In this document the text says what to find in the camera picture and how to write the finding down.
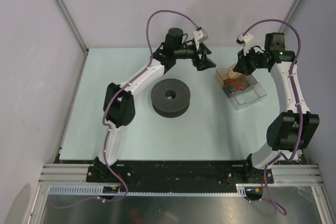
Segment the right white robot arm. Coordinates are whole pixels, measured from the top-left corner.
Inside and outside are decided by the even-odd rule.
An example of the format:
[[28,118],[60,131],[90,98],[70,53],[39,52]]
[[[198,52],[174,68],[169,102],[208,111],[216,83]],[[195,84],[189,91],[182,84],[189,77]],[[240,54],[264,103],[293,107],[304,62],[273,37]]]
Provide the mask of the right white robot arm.
[[266,143],[247,158],[242,169],[243,179],[254,183],[281,157],[291,162],[298,150],[308,147],[319,126],[317,114],[311,113],[302,95],[297,75],[297,53],[286,50],[283,33],[268,33],[262,51],[256,51],[252,34],[237,37],[243,48],[237,54],[234,72],[250,75],[257,69],[270,73],[278,95],[279,115],[268,126]]

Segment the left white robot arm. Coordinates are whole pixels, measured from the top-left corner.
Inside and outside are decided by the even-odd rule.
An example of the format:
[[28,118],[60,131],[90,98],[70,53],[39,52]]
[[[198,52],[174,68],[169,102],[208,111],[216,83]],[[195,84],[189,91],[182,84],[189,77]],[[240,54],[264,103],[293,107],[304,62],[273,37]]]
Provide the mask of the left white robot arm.
[[112,165],[118,160],[121,142],[119,133],[135,117],[135,96],[154,80],[166,74],[179,59],[191,60],[198,71],[216,66],[208,57],[212,52],[204,43],[207,39],[204,30],[199,28],[193,35],[193,39],[183,41],[184,33],[180,28],[169,29],[165,41],[157,50],[150,51],[149,63],[121,84],[112,82],[107,86],[102,119],[107,134],[103,150],[94,160],[94,167],[103,181],[110,182],[115,178],[116,169]]

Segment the clear plastic bin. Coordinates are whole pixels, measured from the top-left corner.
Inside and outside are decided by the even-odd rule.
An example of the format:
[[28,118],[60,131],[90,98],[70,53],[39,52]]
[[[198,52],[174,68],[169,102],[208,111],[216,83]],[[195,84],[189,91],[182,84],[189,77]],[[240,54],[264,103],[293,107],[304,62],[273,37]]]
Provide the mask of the clear plastic bin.
[[267,96],[253,75],[240,75],[234,79],[227,79],[222,89],[236,110],[256,104]]

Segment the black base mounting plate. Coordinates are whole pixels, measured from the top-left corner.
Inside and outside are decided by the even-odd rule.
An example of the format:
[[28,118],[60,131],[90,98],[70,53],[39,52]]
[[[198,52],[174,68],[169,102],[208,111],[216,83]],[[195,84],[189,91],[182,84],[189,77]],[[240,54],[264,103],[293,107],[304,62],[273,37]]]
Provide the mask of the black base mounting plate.
[[95,161],[84,164],[92,166],[92,179],[99,182],[89,185],[112,187],[123,180],[121,190],[127,186],[128,192],[233,193],[239,184],[261,184],[263,176],[248,161],[117,161],[108,176],[94,167]]

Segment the left aluminium frame post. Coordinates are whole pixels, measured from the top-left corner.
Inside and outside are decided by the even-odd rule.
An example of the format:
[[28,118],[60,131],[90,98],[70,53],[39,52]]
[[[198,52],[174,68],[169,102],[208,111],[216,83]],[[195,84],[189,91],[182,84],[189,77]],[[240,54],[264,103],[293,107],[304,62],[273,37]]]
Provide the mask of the left aluminium frame post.
[[71,15],[71,13],[69,12],[66,3],[64,2],[64,0],[53,0],[55,2],[56,7],[58,8],[61,16],[63,17],[66,25],[68,26],[71,34],[73,35],[75,41],[77,42],[78,46],[81,48],[81,50],[84,53],[88,52],[88,48],[80,34],[80,31],[77,27],[77,25],[75,24],[75,21]]

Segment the aluminium front rail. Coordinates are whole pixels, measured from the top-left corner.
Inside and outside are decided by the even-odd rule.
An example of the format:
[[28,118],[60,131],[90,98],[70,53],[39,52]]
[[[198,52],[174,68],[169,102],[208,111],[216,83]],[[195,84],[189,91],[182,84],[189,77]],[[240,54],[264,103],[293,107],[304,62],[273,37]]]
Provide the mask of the aluminium front rail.
[[[45,164],[39,182],[42,184],[99,184],[92,179],[88,164]],[[321,186],[324,184],[318,165],[274,165],[271,167],[274,185]]]

